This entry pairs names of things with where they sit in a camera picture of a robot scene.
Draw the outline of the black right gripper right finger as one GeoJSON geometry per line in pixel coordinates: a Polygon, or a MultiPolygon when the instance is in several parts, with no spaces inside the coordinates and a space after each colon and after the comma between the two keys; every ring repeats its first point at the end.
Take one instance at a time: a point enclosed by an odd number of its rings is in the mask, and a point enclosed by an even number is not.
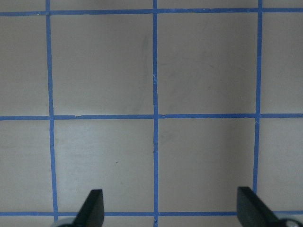
{"type": "Polygon", "coordinates": [[[237,189],[237,218],[242,227],[278,227],[278,217],[249,187],[237,189]]]}

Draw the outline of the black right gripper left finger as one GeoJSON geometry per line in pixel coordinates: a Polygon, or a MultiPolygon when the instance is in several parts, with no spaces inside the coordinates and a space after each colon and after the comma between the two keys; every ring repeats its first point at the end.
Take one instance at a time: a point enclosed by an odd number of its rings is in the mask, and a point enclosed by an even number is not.
{"type": "Polygon", "coordinates": [[[72,222],[73,227],[102,227],[104,223],[104,201],[102,189],[91,190],[78,215],[72,222]]]}

